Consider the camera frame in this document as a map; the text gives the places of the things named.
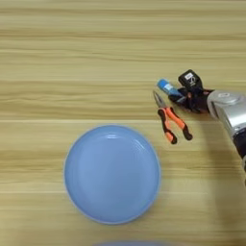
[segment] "blue object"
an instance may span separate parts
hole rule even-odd
[[[183,97],[183,95],[176,88],[174,88],[168,81],[164,79],[161,79],[158,82],[158,87],[167,95],[177,95]]]
[[[160,187],[160,163],[147,139],[109,125],[82,135],[64,165],[70,199],[87,217],[122,224],[151,207]]]

